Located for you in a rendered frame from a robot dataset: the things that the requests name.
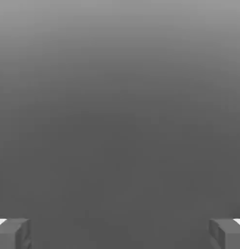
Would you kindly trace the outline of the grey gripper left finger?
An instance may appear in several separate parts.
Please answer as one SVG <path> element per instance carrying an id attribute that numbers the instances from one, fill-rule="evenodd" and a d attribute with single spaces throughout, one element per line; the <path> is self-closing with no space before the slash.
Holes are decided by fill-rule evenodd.
<path id="1" fill-rule="evenodd" d="M 0 219 L 0 249 L 32 249 L 32 223 L 28 218 Z"/>

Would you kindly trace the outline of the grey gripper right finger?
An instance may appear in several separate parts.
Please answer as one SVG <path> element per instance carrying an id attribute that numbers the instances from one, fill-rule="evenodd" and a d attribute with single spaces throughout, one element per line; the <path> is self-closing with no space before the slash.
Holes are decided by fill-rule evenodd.
<path id="1" fill-rule="evenodd" d="M 240 218 L 210 219 L 208 232 L 212 249 L 240 249 Z"/>

